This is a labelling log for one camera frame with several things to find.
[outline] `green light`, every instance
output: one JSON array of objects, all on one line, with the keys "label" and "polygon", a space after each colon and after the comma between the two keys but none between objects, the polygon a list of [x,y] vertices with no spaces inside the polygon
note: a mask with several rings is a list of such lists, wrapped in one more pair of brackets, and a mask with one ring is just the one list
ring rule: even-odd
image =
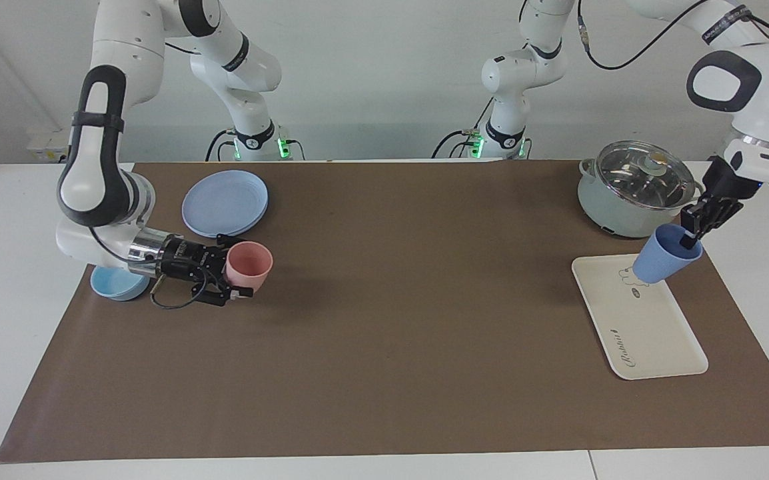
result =
[{"label": "green light", "polygon": [[475,147],[470,150],[470,156],[473,158],[482,158],[482,147],[485,146],[485,139],[479,137],[478,142],[474,143]]},{"label": "green light", "polygon": [[290,156],[290,148],[287,146],[286,140],[278,139],[278,149],[281,150],[281,158],[287,158]]}]

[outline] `wall outlet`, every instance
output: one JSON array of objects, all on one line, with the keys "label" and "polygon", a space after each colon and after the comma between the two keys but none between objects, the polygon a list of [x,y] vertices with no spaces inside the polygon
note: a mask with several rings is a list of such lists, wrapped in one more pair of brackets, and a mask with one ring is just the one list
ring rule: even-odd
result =
[{"label": "wall outlet", "polygon": [[43,133],[31,138],[26,149],[40,163],[64,163],[71,151],[70,131]]}]

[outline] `pink cup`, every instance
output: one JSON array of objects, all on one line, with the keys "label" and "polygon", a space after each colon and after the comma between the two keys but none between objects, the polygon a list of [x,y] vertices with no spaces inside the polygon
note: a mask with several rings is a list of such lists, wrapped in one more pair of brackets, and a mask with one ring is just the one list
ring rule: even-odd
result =
[{"label": "pink cup", "polygon": [[230,285],[257,292],[274,264],[272,253],[260,243],[237,243],[227,252],[225,279]]}]

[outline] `brown table mat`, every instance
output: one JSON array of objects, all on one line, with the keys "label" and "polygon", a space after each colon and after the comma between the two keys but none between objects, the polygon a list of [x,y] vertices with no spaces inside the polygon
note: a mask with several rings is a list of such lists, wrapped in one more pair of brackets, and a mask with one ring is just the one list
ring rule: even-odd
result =
[{"label": "brown table mat", "polygon": [[769,362],[707,258],[670,280],[707,374],[612,373],[571,261],[643,242],[583,215],[576,163],[139,165],[151,227],[189,232],[231,168],[269,186],[259,296],[165,312],[87,271],[0,462],[769,445]]}]

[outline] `blue plate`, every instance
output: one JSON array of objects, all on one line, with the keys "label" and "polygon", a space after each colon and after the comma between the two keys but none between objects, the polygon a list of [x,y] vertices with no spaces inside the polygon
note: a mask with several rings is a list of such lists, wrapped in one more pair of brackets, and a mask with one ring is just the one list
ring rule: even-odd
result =
[{"label": "blue plate", "polygon": [[269,191],[254,173],[228,170],[206,177],[183,200],[183,222],[201,237],[239,235],[266,213]]},{"label": "blue plate", "polygon": [[129,301],[147,289],[148,277],[120,268],[98,267],[91,274],[91,288],[101,297],[114,301]]}]

